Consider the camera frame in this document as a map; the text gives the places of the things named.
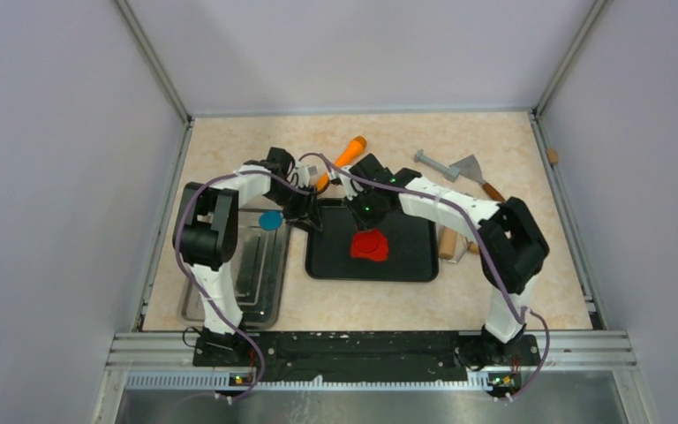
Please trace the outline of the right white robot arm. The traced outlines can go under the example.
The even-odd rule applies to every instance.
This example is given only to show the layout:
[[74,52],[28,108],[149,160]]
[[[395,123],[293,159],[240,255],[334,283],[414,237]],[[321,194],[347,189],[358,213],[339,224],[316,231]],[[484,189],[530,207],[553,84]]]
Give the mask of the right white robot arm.
[[335,169],[343,202],[358,228],[369,231],[386,214],[424,218],[472,240],[482,272],[493,287],[485,324],[462,359],[472,370],[509,363],[531,313],[532,289],[550,249],[524,201],[482,200],[434,183],[420,172],[396,173],[367,155],[351,167]]

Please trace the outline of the wooden rolling pin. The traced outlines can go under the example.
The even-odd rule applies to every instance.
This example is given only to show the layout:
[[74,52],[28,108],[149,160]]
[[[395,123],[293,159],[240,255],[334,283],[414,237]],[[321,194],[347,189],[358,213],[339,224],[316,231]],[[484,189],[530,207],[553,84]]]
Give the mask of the wooden rolling pin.
[[467,254],[479,255],[478,245],[464,235],[443,227],[438,242],[438,257],[449,263],[458,263]]

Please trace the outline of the metal scraper wooden handle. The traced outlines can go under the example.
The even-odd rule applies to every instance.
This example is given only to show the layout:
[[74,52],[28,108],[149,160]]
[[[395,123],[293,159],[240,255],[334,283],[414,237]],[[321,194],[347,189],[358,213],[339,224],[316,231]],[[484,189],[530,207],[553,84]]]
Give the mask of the metal scraper wooden handle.
[[465,158],[452,163],[451,167],[458,170],[460,176],[478,183],[491,200],[498,202],[505,201],[503,195],[485,180],[475,155],[468,155]]

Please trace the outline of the red dough piece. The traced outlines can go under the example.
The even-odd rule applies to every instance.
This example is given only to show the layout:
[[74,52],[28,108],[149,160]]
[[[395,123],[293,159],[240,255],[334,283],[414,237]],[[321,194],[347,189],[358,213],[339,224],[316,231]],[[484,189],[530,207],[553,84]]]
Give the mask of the red dough piece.
[[386,261],[389,257],[387,237],[379,229],[356,232],[350,242],[350,257],[374,262]]

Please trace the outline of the black baking tray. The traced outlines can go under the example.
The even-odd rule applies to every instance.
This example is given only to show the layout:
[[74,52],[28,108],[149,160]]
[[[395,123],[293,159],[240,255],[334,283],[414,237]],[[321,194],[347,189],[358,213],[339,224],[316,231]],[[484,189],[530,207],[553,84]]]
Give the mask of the black baking tray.
[[319,201],[322,231],[307,236],[305,271],[314,279],[429,283],[439,273],[433,222],[388,213],[380,225],[359,231],[338,199]]

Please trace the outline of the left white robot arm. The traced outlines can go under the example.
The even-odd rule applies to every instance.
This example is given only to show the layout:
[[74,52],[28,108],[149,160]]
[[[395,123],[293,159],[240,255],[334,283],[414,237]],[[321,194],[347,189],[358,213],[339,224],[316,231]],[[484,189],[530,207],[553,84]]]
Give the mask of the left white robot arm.
[[214,349],[227,365],[242,362],[248,351],[231,269],[240,209],[264,197],[280,207],[284,221],[319,229],[318,191],[310,184],[315,173],[313,166],[285,149],[270,148],[262,160],[248,161],[207,183],[185,186],[173,236],[176,260],[204,308],[200,349]]

